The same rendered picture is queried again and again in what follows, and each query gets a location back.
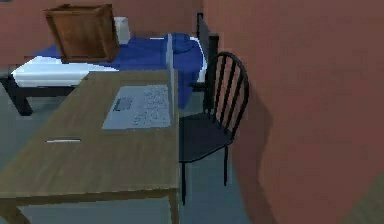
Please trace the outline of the brown wooden table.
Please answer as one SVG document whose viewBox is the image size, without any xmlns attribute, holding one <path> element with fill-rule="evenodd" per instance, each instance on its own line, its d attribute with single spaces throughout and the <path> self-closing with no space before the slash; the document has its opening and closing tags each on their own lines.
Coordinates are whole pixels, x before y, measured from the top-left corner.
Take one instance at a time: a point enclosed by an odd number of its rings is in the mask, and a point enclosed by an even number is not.
<svg viewBox="0 0 384 224">
<path fill-rule="evenodd" d="M 105 117 L 127 85 L 165 84 L 166 70 L 92 72 L 0 172 L 0 217 L 31 224 L 23 206 L 162 198 L 178 217 L 178 126 L 105 131 Z M 46 143 L 81 139 L 79 143 Z"/>
</svg>

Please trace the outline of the black spindle-back chair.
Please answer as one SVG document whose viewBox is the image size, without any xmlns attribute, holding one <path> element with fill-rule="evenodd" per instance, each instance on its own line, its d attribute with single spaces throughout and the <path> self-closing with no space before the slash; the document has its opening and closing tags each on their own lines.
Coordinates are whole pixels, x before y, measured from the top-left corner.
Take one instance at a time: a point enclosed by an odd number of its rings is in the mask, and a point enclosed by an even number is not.
<svg viewBox="0 0 384 224">
<path fill-rule="evenodd" d="M 231 52 L 220 52 L 208 63 L 203 111 L 179 120 L 181 197 L 186 202 L 186 165 L 223 149 L 223 182 L 228 181 L 228 149 L 233 143 L 249 100 L 247 71 Z"/>
</svg>

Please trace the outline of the grey open laptop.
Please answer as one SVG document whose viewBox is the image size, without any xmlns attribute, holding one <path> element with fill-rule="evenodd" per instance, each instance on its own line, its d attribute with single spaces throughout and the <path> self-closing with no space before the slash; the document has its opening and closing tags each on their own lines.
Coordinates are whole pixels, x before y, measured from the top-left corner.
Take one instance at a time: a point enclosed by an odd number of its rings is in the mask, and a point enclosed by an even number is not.
<svg viewBox="0 0 384 224">
<path fill-rule="evenodd" d="M 172 35 L 166 36 L 165 84 L 123 86 L 105 118 L 104 130 L 166 128 L 174 118 L 175 70 Z"/>
</svg>

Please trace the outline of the blue bed blanket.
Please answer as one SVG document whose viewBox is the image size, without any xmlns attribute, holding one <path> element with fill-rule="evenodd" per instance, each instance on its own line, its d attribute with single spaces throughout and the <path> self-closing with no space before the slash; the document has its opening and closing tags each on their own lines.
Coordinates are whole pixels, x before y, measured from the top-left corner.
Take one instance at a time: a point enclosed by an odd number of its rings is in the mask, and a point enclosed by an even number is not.
<svg viewBox="0 0 384 224">
<path fill-rule="evenodd" d="M 178 71 L 178 106 L 184 109 L 192 95 L 190 83 L 199 78 L 204 56 L 199 43 L 187 34 L 174 33 L 173 68 Z M 31 79 L 33 86 L 74 86 L 92 71 L 163 70 L 166 68 L 166 37 L 143 39 L 132 37 L 120 46 L 112 63 L 62 64 L 55 46 L 37 57 L 38 71 Z"/>
</svg>

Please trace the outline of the white pillow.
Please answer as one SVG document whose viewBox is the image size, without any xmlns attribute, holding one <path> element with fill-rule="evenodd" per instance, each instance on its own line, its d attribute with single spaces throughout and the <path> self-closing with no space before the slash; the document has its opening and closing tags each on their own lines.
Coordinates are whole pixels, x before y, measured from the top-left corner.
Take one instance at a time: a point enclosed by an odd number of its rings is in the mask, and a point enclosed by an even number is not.
<svg viewBox="0 0 384 224">
<path fill-rule="evenodd" d="M 120 44 L 127 44 L 130 40 L 130 29 L 126 17 L 115 17 L 115 27 Z"/>
</svg>

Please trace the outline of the brown wooden box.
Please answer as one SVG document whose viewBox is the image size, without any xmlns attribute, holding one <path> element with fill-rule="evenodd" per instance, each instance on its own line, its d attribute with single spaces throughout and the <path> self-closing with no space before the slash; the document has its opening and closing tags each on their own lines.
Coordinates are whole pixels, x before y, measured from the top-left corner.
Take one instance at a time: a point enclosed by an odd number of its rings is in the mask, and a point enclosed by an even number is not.
<svg viewBox="0 0 384 224">
<path fill-rule="evenodd" d="M 63 63 L 112 62 L 119 51 L 111 4 L 44 10 Z"/>
</svg>

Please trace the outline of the black-framed bed with white mattress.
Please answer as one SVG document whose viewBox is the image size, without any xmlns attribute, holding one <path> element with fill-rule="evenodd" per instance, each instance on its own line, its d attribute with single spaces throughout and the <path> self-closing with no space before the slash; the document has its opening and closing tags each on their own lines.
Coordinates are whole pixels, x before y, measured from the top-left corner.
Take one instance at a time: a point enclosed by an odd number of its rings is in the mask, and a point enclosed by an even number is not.
<svg viewBox="0 0 384 224">
<path fill-rule="evenodd" d="M 7 73 L 0 73 L 3 85 L 18 113 L 32 114 L 29 97 L 67 96 L 90 72 L 160 70 L 166 67 L 167 37 L 138 38 L 130 35 L 128 19 L 115 19 L 120 50 L 111 63 L 68 63 L 59 59 L 56 46 L 38 52 L 31 60 Z M 218 53 L 219 36 L 212 33 L 204 16 L 197 15 L 194 36 L 174 33 L 173 67 L 178 71 L 178 106 L 183 109 L 194 91 L 205 87 L 211 57 Z"/>
</svg>

